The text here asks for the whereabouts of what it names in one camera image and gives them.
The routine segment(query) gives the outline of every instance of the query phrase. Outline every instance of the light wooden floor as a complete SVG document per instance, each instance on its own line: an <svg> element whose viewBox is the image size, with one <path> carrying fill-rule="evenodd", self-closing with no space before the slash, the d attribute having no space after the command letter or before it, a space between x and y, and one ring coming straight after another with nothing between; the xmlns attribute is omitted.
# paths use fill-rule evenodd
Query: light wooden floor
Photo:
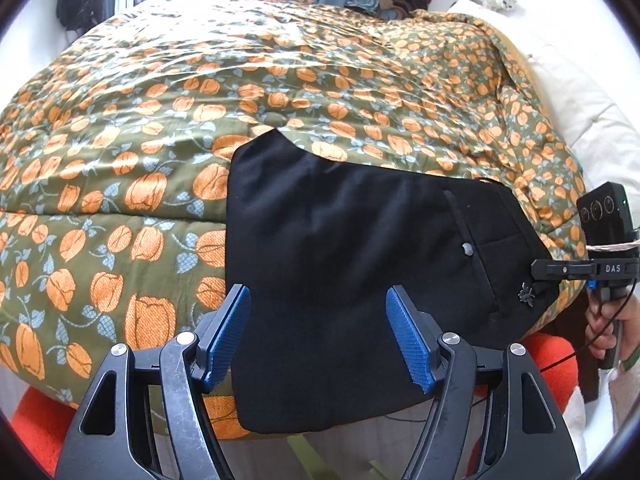
<svg viewBox="0 0 640 480"><path fill-rule="evenodd" d="M0 367L0 410L10 419L27 386L9 370ZM393 416L411 420L427 417L430 402ZM482 406L472 412L465 452L457 478L465 477L471 449L479 437ZM370 460L377 460L392 478L399 479L414 450L423 424L381 417L356 424L309 433L306 438L342 480L372 480ZM162 471L177 479L171 442L156 436ZM284 438L222 442L225 456L237 480L305 480L306 473Z"/></svg>

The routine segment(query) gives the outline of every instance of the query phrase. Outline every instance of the green strip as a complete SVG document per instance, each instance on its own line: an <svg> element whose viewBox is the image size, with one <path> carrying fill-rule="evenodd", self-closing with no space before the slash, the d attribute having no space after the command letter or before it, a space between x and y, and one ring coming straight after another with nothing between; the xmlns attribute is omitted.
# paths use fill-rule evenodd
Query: green strip
<svg viewBox="0 0 640 480"><path fill-rule="evenodd" d="M625 369L625 372L628 372L635 366L635 364L640 359L640 346L636 348L636 351L633 352L626 361L622 361L622 366Z"/></svg>
<svg viewBox="0 0 640 480"><path fill-rule="evenodd" d="M369 463L371 464L369 474L376 480L396 480L380 465L377 460L370 460Z"/></svg>
<svg viewBox="0 0 640 480"><path fill-rule="evenodd" d="M318 455L304 435L288 436L287 443L305 468L310 480L340 480L338 474Z"/></svg>

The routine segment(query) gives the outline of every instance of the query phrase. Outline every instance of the phone camera lens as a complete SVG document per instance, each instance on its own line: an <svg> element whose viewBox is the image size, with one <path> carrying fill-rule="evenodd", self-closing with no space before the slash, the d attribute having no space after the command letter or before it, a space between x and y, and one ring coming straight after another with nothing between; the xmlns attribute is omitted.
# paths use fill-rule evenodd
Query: phone camera lens
<svg viewBox="0 0 640 480"><path fill-rule="evenodd" d="M602 218L602 204L597 200L591 204L591 216L593 216L594 220Z"/></svg>
<svg viewBox="0 0 640 480"><path fill-rule="evenodd" d="M610 196L607 196L606 199L604 199L604 211L606 211L607 214L611 214L615 208L616 205L613 202L613 199Z"/></svg>

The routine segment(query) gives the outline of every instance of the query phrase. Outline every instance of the cat head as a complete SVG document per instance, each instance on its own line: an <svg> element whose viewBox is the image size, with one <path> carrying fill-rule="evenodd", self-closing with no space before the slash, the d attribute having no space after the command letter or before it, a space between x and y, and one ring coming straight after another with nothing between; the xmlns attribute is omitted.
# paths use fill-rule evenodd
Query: cat head
<svg viewBox="0 0 640 480"><path fill-rule="evenodd" d="M513 7L515 7L517 1L516 0L499 0L500 2L500 6L504 9L504 10L511 10L513 9Z"/></svg>

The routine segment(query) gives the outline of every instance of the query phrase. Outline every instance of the blue gripper pad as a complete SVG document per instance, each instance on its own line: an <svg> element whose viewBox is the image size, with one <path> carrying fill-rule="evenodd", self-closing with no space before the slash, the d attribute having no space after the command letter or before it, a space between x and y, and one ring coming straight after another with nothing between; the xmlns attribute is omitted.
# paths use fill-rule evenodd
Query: blue gripper pad
<svg viewBox="0 0 640 480"><path fill-rule="evenodd" d="M390 288L386 292L386 318L396 336L396 342L402 352L404 363L415 384L418 384L425 394L430 393L435 386L435 378L431 373L429 350L420 336L420 332L404 307L404 303L395 290Z"/></svg>
<svg viewBox="0 0 640 480"><path fill-rule="evenodd" d="M244 327L251 312L251 293L243 287L218 329L207 353L207 371L202 378L206 392L220 384L231 366L231 360L242 339Z"/></svg>

